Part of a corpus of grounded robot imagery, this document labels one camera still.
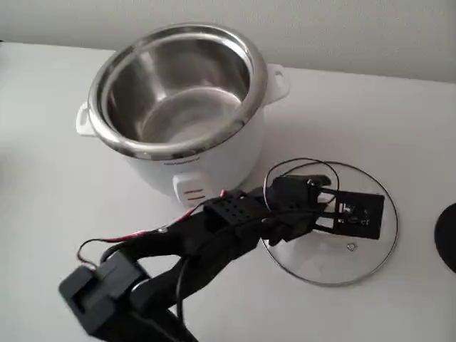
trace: robotic arm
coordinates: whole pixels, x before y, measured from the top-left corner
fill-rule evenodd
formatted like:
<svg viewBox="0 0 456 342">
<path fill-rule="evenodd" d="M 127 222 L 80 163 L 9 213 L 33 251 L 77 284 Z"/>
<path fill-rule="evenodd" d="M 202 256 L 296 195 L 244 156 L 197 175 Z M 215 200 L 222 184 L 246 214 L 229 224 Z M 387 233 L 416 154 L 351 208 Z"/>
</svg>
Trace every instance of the robotic arm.
<svg viewBox="0 0 456 342">
<path fill-rule="evenodd" d="M 203 210 L 170 226 L 109 248 L 100 266 L 78 267 L 59 291 L 85 331 L 108 342 L 197 342 L 169 307 L 199 291 L 231 261 L 256 248 L 275 246 L 312 230 L 378 239 L 384 196 L 335 191 L 324 175 L 276 178 L 268 188 L 227 192 Z M 318 202 L 327 193 L 335 202 Z M 333 219 L 332 227 L 316 222 Z M 151 277 L 138 264 L 145 257 L 177 255 L 171 270 Z"/>
</svg>

